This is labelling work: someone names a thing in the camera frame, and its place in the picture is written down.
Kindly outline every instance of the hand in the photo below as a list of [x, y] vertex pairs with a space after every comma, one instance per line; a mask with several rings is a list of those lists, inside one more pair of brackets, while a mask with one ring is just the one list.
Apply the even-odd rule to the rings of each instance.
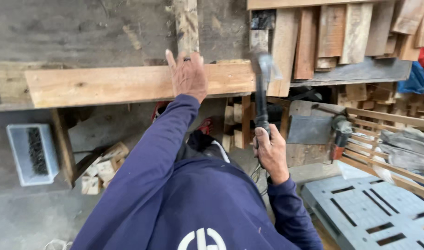
[[270, 174], [274, 185], [279, 185], [289, 179], [289, 170], [286, 163], [286, 141], [274, 124], [269, 124], [270, 139], [264, 128], [255, 128], [254, 154]]
[[185, 52], [178, 55], [175, 62], [172, 51], [166, 50], [166, 59], [172, 72], [173, 94], [185, 94], [195, 97], [201, 103], [207, 96], [207, 78], [204, 72], [204, 58], [198, 52], [190, 54], [190, 60], [184, 61]]

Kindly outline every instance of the sleeve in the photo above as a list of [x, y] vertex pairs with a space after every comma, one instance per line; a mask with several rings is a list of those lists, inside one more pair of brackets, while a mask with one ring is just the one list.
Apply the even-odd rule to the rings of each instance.
[[72, 249], [147, 248], [162, 203], [158, 191], [173, 172], [176, 154], [198, 108], [198, 100], [188, 95], [178, 95], [168, 105], [115, 174]]
[[275, 214], [277, 231], [303, 250], [323, 250], [321, 239], [315, 230], [303, 201], [295, 192], [292, 178], [280, 185], [268, 179], [267, 194]]

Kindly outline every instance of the concrete floor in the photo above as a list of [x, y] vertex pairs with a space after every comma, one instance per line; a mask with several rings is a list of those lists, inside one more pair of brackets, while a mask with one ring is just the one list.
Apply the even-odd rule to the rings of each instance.
[[[189, 131], [204, 118], [212, 116], [215, 132], [219, 134], [225, 105], [225, 98], [205, 100]], [[117, 141], [124, 141], [132, 148], [150, 126], [154, 106], [154, 103], [133, 104], [130, 112], [126, 105], [97, 107], [90, 119], [70, 129], [73, 151], [92, 150]], [[59, 175], [52, 185], [20, 187], [5, 126], [27, 122], [50, 123], [50, 116], [46, 110], [0, 113], [0, 250], [39, 250], [52, 239], [72, 241], [101, 197], [101, 194], [81, 195], [80, 180], [73, 190], [69, 190]], [[75, 155], [76, 160], [83, 156], [82, 153]], [[231, 157], [248, 174], [257, 165], [251, 148], [235, 150]], [[339, 174], [336, 167], [323, 164], [294, 167], [291, 173], [297, 182]], [[264, 172], [261, 172], [257, 184], [260, 190], [265, 190]], [[270, 206], [268, 213], [273, 219]]]

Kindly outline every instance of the white plastic container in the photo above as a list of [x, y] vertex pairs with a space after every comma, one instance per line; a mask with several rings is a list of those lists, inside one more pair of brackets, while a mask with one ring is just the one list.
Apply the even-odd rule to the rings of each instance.
[[[28, 141], [29, 128], [39, 130], [40, 142], [47, 173], [37, 174], [33, 169], [30, 157], [30, 143]], [[16, 170], [21, 186], [52, 184], [59, 172], [56, 151], [53, 144], [52, 133], [48, 124], [9, 124], [7, 126], [13, 157], [16, 162]]]

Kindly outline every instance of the gray plastic pallet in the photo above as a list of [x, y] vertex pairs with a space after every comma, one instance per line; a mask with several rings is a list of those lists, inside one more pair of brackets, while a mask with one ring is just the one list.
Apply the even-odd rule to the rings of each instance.
[[424, 198], [380, 181], [337, 176], [301, 196], [343, 250], [424, 250]]

